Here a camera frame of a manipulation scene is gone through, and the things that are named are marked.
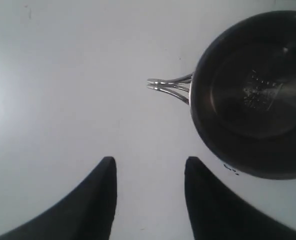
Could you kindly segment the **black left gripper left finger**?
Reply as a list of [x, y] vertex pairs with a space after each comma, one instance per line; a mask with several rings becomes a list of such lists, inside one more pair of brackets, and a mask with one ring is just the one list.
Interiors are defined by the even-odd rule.
[[108, 240], [117, 207], [117, 166], [104, 157], [54, 206], [0, 240]]

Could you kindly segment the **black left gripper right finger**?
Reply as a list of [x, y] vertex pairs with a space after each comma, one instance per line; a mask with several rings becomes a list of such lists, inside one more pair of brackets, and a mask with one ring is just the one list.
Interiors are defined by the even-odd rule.
[[195, 156], [185, 163], [184, 194], [196, 240], [296, 240], [296, 231], [258, 211]]

